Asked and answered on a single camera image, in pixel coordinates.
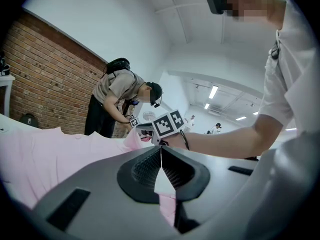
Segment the black slot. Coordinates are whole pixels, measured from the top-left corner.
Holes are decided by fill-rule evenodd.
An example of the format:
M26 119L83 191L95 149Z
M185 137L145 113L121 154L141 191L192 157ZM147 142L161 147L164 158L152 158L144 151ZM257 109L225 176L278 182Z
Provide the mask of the black slot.
M46 221L61 231L65 231L89 195L89 191L77 188L59 205Z
M125 162L117 173L121 189L133 200L158 204L155 183L161 168L176 190L176 199L190 201L197 198L208 185L209 170L197 161L167 147L154 147Z
M174 227L181 233L187 233L195 229L200 224L194 220L189 219L182 202L177 202L175 207Z
M238 166L231 166L228 170L238 173L238 174L244 174L250 176L254 170L246 169Z

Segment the black rubber pad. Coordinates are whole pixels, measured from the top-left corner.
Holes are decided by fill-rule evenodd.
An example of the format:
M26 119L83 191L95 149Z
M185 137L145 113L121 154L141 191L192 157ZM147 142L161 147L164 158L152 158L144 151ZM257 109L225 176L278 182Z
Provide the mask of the black rubber pad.
M246 169L238 166L231 166L228 170L250 176L254 170Z
M61 231L65 231L89 195L89 191L77 188L59 205L46 221Z

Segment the black bag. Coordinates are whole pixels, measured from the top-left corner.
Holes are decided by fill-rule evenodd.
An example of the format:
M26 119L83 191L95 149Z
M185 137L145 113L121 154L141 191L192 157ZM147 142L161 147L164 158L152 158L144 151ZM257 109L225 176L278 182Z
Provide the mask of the black bag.
M105 74L113 74L118 70L129 70L130 71L130 62L126 58L117 58L106 65L106 72L103 73L103 78Z
M5 53L0 52L0 76L8 76L10 74L10 66L5 63Z
M25 125L39 128L38 120L35 118L33 114L30 114L30 113L26 113L25 115L21 116L19 122Z

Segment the red brick wall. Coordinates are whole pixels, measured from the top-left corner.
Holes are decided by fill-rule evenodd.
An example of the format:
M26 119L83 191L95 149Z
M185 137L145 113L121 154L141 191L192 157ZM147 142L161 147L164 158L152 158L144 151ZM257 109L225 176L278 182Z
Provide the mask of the red brick wall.
M105 63L56 33L26 14L8 31L2 49L15 77L10 117L19 120L23 114L32 113L41 129L61 127L66 134L83 134L92 90L103 74ZM125 132L117 124L113 138L122 138Z

